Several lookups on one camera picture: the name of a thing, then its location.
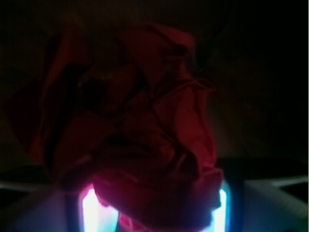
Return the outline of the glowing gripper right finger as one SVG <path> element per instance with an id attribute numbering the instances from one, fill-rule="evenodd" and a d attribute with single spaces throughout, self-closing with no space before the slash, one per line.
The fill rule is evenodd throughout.
<path id="1" fill-rule="evenodd" d="M 229 186 L 220 189 L 221 206 L 212 212 L 212 222 L 206 232 L 229 232 L 232 208 L 232 193 Z"/>

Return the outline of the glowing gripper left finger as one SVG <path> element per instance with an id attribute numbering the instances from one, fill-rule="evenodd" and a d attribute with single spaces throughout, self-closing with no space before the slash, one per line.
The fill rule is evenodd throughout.
<path id="1" fill-rule="evenodd" d="M 115 232 L 118 225 L 118 211 L 103 206 L 92 185 L 84 188 L 78 197 L 79 226 L 82 232 Z"/>

